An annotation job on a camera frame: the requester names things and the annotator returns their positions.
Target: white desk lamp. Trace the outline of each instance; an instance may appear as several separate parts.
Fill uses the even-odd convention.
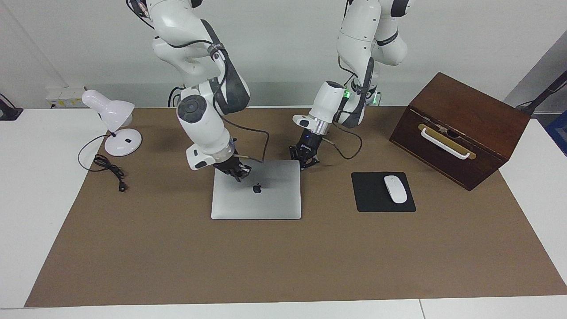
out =
[[[100,119],[111,132],[104,143],[108,154],[121,157],[134,153],[142,144],[142,135],[135,129],[126,128],[117,131],[120,127],[128,126],[132,122],[134,104],[126,101],[110,100],[95,90],[83,93],[83,103],[95,110]]]

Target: table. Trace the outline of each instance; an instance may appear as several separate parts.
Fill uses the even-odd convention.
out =
[[[567,296],[381,300],[333,303],[158,305],[17,309],[23,306],[86,176],[75,153],[105,128],[92,110],[26,110],[0,123],[0,318],[36,317],[267,317],[532,318],[567,313]],[[94,156],[100,144],[84,152]],[[531,120],[502,169],[518,203],[562,278],[567,276],[567,158]]]

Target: wooden box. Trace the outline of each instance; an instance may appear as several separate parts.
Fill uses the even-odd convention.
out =
[[[470,191],[510,159],[529,119],[438,73],[405,110],[390,141]]]

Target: power strip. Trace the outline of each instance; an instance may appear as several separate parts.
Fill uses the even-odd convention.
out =
[[[85,90],[84,87],[49,89],[45,100],[49,108],[87,108],[81,100]]]

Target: mouse pad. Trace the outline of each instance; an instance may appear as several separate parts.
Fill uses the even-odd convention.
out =
[[[384,183],[384,177],[388,175],[397,176],[404,184],[408,200],[403,204],[392,201],[390,193]],[[412,192],[409,189],[408,178],[402,172],[374,172],[374,173],[352,173],[354,198],[357,210],[361,213],[378,212],[415,212],[416,205],[413,202]]]

